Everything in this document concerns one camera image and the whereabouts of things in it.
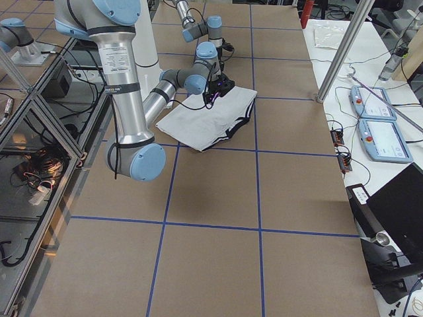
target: device screen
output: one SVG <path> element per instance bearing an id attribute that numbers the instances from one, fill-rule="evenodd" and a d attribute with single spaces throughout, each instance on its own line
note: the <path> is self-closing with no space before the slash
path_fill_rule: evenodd
<path id="1" fill-rule="evenodd" d="M 391 116 L 389 108 L 384 102 L 377 99 L 376 96 L 372 95 L 365 88 L 359 88 L 358 91 L 360 92 L 360 96 L 362 97 L 362 100 L 364 102 L 364 108 L 367 114 L 370 114 L 372 116 L 383 116 L 383 117 Z M 375 88 L 373 89 L 373 92 L 385 100 L 385 97 L 381 89 Z"/>
<path id="2" fill-rule="evenodd" d="M 389 122 L 368 121 L 377 154 L 381 157 L 406 157 L 395 127 Z"/>

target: sticker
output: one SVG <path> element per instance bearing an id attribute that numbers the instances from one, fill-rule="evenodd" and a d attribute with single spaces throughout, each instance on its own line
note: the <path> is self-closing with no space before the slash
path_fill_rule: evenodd
<path id="1" fill-rule="evenodd" d="M 353 188 L 352 191 L 355 193 L 358 201 L 365 205 L 367 203 L 367 200 L 369 199 L 369 196 L 365 193 L 364 189 L 361 187 Z"/>
<path id="2" fill-rule="evenodd" d="M 99 48 L 103 71 L 107 75 L 129 73 L 130 58 L 128 49 L 122 46 Z"/>

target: towel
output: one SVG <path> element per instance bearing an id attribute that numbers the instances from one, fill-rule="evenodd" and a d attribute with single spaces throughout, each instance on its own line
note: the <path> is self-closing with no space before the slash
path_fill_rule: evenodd
<path id="1" fill-rule="evenodd" d="M 234 87 L 223 98 L 217 98 L 211 109 L 190 110 L 177 106 L 157 122 L 156 127 L 174 139 L 204 151 L 217 142 L 230 139 L 250 120 L 255 90 Z M 184 102 L 190 108 L 204 106 L 203 97 L 191 95 Z"/>

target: black monitor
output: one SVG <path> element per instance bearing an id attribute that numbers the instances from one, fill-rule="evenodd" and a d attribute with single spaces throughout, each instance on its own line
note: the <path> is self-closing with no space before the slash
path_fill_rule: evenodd
<path id="1" fill-rule="evenodd" d="M 367 204 L 410 262 L 423 262 L 423 170 L 410 164 Z"/>

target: white label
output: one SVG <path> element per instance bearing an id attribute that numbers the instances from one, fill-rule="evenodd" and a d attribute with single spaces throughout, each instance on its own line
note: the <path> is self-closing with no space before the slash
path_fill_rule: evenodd
<path id="1" fill-rule="evenodd" d="M 376 98 L 374 95 L 372 95 L 369 91 L 367 91 L 364 88 L 359 88 L 358 90 L 362 96 L 362 100 L 365 105 L 365 112 L 367 114 L 370 114 L 372 116 L 382 116 L 382 117 L 389 117 L 391 115 L 386 103 Z M 379 97 L 381 97 L 382 99 L 385 99 L 382 93 L 382 90 L 374 89 L 373 92 Z"/>
<path id="2" fill-rule="evenodd" d="M 352 191 L 355 193 L 358 201 L 365 205 L 367 203 L 367 200 L 369 199 L 369 196 L 365 193 L 364 189 L 361 187 L 353 188 Z"/>
<path id="3" fill-rule="evenodd" d="M 403 146 L 395 133 L 394 125 L 389 122 L 367 122 L 377 154 L 380 157 L 405 157 Z"/>
<path id="4" fill-rule="evenodd" d="M 129 73 L 130 69 L 130 58 L 128 50 L 121 46 L 113 48 L 100 48 L 101 63 L 105 74 L 121 74 Z"/>

